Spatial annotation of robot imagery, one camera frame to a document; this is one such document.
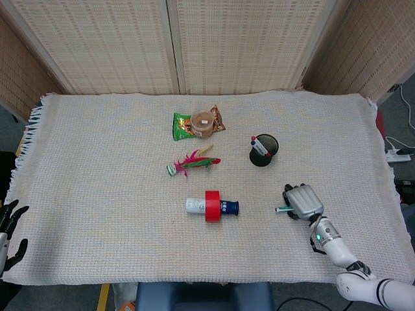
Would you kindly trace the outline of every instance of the feather toy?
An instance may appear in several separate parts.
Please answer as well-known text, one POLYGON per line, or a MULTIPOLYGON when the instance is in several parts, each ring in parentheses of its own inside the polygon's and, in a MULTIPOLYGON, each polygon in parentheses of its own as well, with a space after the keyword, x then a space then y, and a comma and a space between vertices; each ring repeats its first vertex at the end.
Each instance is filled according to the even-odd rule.
POLYGON ((187 176, 187 169, 189 167, 208 167, 212 164, 220 163, 220 159, 217 157, 200 157, 203 152, 211 147, 212 145, 203 149, 195 150, 190 156, 186 154, 186 157, 182 161, 177 161, 177 163, 167 165, 169 175, 174 176, 179 172, 183 172, 184 176, 187 176))

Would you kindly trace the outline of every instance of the power strip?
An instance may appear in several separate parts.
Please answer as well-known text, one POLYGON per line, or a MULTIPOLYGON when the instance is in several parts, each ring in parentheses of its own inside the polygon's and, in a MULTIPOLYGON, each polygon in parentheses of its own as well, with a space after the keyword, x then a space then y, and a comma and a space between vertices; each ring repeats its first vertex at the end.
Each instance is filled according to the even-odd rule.
POLYGON ((391 150, 389 149, 386 153, 386 161, 388 163, 395 163, 395 162, 408 162, 410 161, 410 155, 408 154, 396 154, 399 149, 391 150))

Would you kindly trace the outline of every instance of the floor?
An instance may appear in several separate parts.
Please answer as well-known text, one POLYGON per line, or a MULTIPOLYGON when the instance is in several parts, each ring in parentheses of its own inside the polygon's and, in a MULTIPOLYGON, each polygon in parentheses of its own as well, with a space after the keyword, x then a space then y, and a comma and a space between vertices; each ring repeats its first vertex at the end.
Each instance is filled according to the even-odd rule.
MULTIPOLYGON (((403 95, 407 101, 415 104, 415 75, 403 85, 403 95)), ((402 103, 399 92, 395 92, 379 108, 383 112, 385 130, 389 136, 415 146, 415 131, 408 127, 408 109, 402 103)), ((0 150, 15 151, 18 147, 24 124, 15 123, 12 116, 0 107, 0 150)), ((414 160, 408 163, 392 165, 397 178, 415 180, 414 160)), ((10 302, 6 311, 18 310, 96 310, 100 292, 99 285, 82 286, 26 286, 10 302)), ((276 307, 291 297, 314 299, 332 310, 343 310, 347 301, 343 299, 332 284, 296 283, 273 284, 276 307)), ((108 299, 107 310, 114 310, 112 291, 108 299)), ((308 301, 291 301, 281 311, 324 310, 323 307, 308 301)), ((356 302, 350 311, 380 311, 383 308, 367 303, 356 302)))

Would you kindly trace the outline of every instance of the woven cloth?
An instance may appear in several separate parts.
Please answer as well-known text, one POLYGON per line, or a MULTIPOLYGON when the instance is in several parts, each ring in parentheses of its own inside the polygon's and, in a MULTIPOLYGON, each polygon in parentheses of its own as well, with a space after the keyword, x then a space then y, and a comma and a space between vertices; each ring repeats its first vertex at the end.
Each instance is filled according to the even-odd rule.
POLYGON ((410 245, 375 127, 360 95, 270 91, 254 95, 49 95, 35 108, 8 201, 30 209, 4 274, 19 284, 129 281, 333 282, 340 269, 313 253, 309 226, 276 214, 284 184, 310 184, 356 257, 380 277, 412 282, 410 245), (173 141, 174 112, 217 104, 226 131, 173 141), (255 167, 250 137, 279 152, 255 167), (209 144, 221 163, 170 177, 166 165, 209 144), (187 214, 187 197, 220 190, 239 216, 217 224, 187 214))

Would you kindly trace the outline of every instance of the green snack bag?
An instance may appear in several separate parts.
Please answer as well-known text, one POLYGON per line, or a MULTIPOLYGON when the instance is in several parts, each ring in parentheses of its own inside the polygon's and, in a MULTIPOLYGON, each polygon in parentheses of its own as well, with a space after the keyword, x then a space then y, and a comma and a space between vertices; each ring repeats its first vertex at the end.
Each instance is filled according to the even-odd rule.
POLYGON ((190 115, 181 115, 175 112, 173 115, 173 139, 179 141, 180 139, 195 137, 192 126, 190 124, 190 115))

